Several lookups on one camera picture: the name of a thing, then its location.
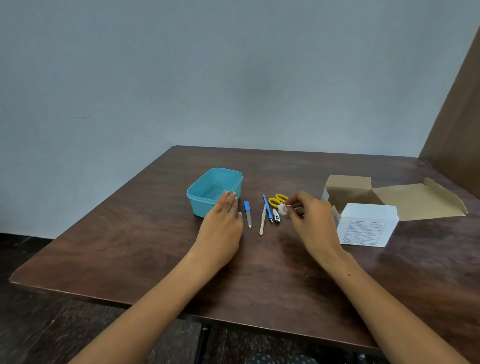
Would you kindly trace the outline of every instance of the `brown tabletop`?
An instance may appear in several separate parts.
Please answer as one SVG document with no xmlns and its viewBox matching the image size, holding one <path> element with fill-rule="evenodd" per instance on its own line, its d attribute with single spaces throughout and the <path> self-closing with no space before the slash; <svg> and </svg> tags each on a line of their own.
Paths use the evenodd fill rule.
<svg viewBox="0 0 480 364">
<path fill-rule="evenodd" d="M 480 201 L 416 158 L 175 146 L 21 266 L 11 281 L 135 303 L 193 244 L 202 219 L 193 215 L 186 191 L 213 167 L 243 173 L 241 199 L 250 202 L 253 226 L 245 227 L 235 258 L 185 314 L 376 348 L 290 222 L 268 221 L 259 236 L 262 194 L 303 189 L 320 197 L 330 174 L 371 176 L 373 187 L 430 177 L 462 198 L 468 216 L 400 222 L 386 248 L 345 249 L 457 350 L 479 362 Z"/>
</svg>

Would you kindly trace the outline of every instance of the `plastic container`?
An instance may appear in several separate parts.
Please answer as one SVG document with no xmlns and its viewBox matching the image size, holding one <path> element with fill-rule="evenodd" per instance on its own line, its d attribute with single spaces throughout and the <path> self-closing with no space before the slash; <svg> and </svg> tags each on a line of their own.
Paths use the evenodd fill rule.
<svg viewBox="0 0 480 364">
<path fill-rule="evenodd" d="M 187 190 L 193 213 L 201 218 L 212 209 L 223 192 L 236 192 L 240 198 L 243 175 L 236 170 L 212 168 Z"/>
</svg>

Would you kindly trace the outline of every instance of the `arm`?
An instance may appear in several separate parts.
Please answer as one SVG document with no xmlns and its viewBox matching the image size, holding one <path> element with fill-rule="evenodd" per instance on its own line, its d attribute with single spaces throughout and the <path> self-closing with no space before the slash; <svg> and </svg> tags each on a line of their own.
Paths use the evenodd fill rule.
<svg viewBox="0 0 480 364">
<path fill-rule="evenodd" d="M 235 193 L 205 217 L 178 265 L 75 356 L 71 364 L 140 364 L 186 304 L 235 255 L 243 232 Z"/>
<path fill-rule="evenodd" d="M 343 250 L 329 202 L 293 195 L 288 217 L 313 258 L 340 286 L 392 364 L 468 364 L 468 361 L 383 289 Z"/>
</svg>

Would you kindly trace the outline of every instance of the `cardboard box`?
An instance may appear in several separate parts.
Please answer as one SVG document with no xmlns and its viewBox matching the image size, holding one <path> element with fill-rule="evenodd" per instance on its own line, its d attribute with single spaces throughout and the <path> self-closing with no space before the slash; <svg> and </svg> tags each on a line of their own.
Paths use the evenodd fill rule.
<svg viewBox="0 0 480 364">
<path fill-rule="evenodd" d="M 384 247 L 399 221 L 465 216 L 454 193 L 430 178 L 423 183 L 372 188 L 370 177 L 330 175 L 322 200 L 332 204 L 342 244 Z"/>
</svg>

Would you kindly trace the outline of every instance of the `scissors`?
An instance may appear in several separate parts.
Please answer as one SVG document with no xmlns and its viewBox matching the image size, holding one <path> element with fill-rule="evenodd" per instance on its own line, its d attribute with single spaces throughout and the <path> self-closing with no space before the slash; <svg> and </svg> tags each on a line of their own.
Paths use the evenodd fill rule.
<svg viewBox="0 0 480 364">
<path fill-rule="evenodd" d="M 268 203 L 275 207 L 278 208 L 278 205 L 284 204 L 288 200 L 288 197 L 285 196 L 284 194 L 276 194 L 275 197 L 270 197 L 268 199 Z"/>
</svg>

